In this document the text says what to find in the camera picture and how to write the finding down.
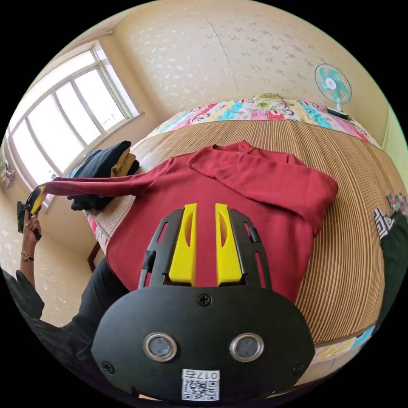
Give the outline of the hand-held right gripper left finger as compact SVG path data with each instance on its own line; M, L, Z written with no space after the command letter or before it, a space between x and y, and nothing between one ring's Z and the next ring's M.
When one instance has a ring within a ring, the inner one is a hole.
M173 258L169 269L171 283L194 286L196 282L197 204L184 206Z

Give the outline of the person's left hand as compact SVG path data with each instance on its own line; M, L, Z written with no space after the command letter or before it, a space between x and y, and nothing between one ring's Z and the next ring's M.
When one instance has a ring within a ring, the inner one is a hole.
M29 257L34 257L35 247L38 243L34 231L38 230L41 234L41 226L36 215L30 217L29 212L25 211L22 251L26 252Z

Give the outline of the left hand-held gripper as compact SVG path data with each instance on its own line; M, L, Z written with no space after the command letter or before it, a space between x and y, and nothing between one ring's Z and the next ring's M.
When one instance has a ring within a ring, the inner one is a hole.
M26 210L29 212L30 217L37 214L41 209L45 198L45 186L38 186L32 191L25 202L17 202L17 229L19 233L23 233Z

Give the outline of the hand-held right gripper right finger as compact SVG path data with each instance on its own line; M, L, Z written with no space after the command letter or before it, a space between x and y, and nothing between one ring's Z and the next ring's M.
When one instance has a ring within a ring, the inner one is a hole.
M227 205L215 204L216 271L219 286L239 283L241 264Z

